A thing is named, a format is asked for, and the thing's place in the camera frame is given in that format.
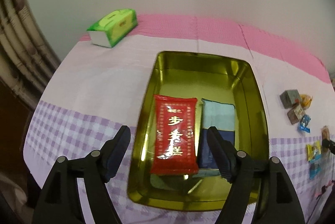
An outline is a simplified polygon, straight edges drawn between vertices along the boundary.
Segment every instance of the brown wooden surface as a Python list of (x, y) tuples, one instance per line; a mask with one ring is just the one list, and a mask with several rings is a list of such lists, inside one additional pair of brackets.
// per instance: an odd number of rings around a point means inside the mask
[(26, 172), (20, 148), (30, 117), (30, 110), (0, 82), (0, 170)]

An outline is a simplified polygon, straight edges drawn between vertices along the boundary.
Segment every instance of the red package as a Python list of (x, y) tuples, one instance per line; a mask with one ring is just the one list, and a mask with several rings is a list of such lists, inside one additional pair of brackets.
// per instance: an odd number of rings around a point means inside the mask
[(185, 175), (198, 173), (194, 121), (196, 98), (155, 95), (157, 135), (151, 173)]

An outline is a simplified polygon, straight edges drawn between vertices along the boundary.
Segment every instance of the tablecloth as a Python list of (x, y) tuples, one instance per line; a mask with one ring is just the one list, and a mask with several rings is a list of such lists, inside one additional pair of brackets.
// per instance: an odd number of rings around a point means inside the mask
[[(100, 149), (124, 124), (131, 129), (131, 143), (118, 174), (107, 184), (122, 222), (214, 223), (219, 211), (147, 207), (130, 201), (126, 191), (137, 119), (157, 54), (164, 50), (218, 54), (251, 65), (264, 104), (270, 156), (283, 162), (307, 219), (315, 195), (334, 178), (334, 159), (328, 153), (322, 172), (310, 180), (305, 152), (306, 144), (321, 140), (324, 125), (335, 139), (335, 93), (322, 62), (295, 42), (229, 20), (139, 15), (138, 23), (112, 49), (92, 45), (84, 35), (53, 75), (35, 110), (23, 150), (39, 186), (58, 156), (75, 159)], [(279, 99), (286, 89), (313, 96), (307, 111), (312, 118), (310, 134), (298, 132), (289, 122)], [(94, 223), (82, 180), (78, 187), (85, 220)], [(254, 207), (248, 206), (243, 223), (251, 222)], [(316, 216), (321, 209), (317, 207)]]

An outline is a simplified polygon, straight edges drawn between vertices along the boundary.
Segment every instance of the silver screw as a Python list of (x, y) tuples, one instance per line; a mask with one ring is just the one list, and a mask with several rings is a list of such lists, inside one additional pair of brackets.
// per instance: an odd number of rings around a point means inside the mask
[(237, 151), (237, 156), (239, 156), (240, 158), (244, 158), (247, 155), (247, 153), (245, 153), (244, 151), (240, 150)]
[(58, 161), (59, 163), (62, 163), (63, 161), (65, 161), (65, 157), (64, 157), (64, 156), (59, 156), (59, 157), (57, 158), (57, 161)]
[(92, 157), (98, 157), (100, 155), (100, 151), (99, 150), (93, 150), (92, 152), (91, 152), (91, 156)]
[(272, 157), (271, 160), (275, 164), (279, 164), (279, 162), (280, 162), (280, 160), (277, 157)]

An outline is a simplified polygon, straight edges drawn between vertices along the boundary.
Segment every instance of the bamboo print curtain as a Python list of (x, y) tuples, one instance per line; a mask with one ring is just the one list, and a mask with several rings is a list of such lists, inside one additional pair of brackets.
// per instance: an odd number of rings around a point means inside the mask
[(35, 109), (59, 64), (26, 0), (0, 0), (0, 80)]

